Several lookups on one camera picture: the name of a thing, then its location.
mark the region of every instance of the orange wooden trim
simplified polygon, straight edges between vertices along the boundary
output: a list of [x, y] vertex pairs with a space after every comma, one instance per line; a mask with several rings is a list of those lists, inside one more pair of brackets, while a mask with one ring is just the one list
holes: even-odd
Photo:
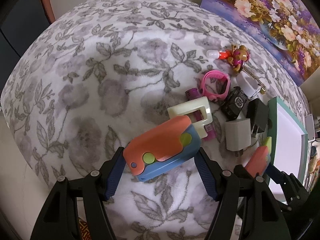
[[53, 23], [56, 19], [54, 17], [54, 14], [53, 14], [53, 11], [52, 11], [52, 7], [51, 7], [51, 3], [50, 3], [50, 0], [41, 0], [42, 1], [42, 5], [43, 5], [43, 8], [44, 8], [44, 11], [47, 15], [47, 18], [51, 23]]

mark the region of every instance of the silver screw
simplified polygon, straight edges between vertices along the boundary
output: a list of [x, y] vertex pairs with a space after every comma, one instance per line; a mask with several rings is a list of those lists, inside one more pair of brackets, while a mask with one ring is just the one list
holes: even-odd
[[230, 176], [231, 176], [231, 171], [224, 170], [224, 171], [222, 172], [222, 174], [223, 174], [224, 176], [226, 176], [226, 177], [230, 177]]
[[57, 181], [63, 182], [65, 179], [66, 179], [65, 176], [59, 176], [59, 177], [57, 178]]
[[90, 175], [91, 175], [92, 177], [97, 177], [99, 174], [100, 174], [100, 172], [97, 171], [97, 170], [91, 171], [91, 173], [90, 173]]
[[261, 182], [264, 182], [264, 179], [263, 177], [258, 176], [256, 177], [256, 181], [261, 183]]

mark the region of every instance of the brown toy figure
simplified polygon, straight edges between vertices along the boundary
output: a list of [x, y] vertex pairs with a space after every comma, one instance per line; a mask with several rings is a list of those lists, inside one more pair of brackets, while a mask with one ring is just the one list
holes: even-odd
[[232, 56], [228, 57], [228, 62], [233, 66], [233, 70], [239, 73], [240, 69], [250, 58], [248, 49], [244, 45], [240, 45], [239, 49], [236, 49], [235, 45], [232, 45]]

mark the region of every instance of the blue gripper pad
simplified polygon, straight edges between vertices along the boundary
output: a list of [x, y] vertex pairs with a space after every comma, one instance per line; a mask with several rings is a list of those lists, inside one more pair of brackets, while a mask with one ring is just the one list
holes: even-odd
[[213, 177], [213, 175], [212, 175], [212, 173], [206, 163], [206, 161], [210, 162], [211, 160], [209, 159], [207, 154], [204, 152], [204, 155], [207, 158], [207, 160], [205, 161], [204, 157], [201, 155], [200, 151], [203, 151], [203, 149], [201, 148], [198, 151], [198, 153], [196, 154], [196, 156], [194, 157], [196, 167], [198, 169], [198, 172], [201, 177], [202, 183], [205, 187], [205, 190], [207, 191], [207, 194], [210, 197], [212, 197], [214, 200], [217, 200], [218, 192], [216, 190], [216, 188], [217, 188], [216, 180]]
[[122, 149], [119, 148], [116, 151], [113, 158], [111, 159], [111, 164], [112, 164], [114, 158], [116, 158], [106, 182], [107, 185], [106, 185], [105, 198], [107, 200], [116, 193], [116, 189], [118, 187], [122, 172], [124, 170], [124, 166], [126, 162], [122, 152], [123, 152], [123, 148]]

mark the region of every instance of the pink silicone wristband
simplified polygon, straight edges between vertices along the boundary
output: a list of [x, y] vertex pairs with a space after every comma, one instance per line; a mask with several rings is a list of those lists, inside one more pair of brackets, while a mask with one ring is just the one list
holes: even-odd
[[[207, 78], [217, 78], [217, 79], [221, 79], [222, 81], [227, 81], [226, 91], [223, 94], [210, 93], [205, 88], [205, 80]], [[217, 101], [217, 100], [226, 99], [226, 97], [229, 93], [229, 88], [230, 88], [229, 75], [226, 73], [223, 73], [219, 70], [211, 70], [211, 71], [207, 72], [204, 75], [204, 77], [202, 78], [201, 85], [200, 85], [201, 95], [207, 97], [210, 101]]]

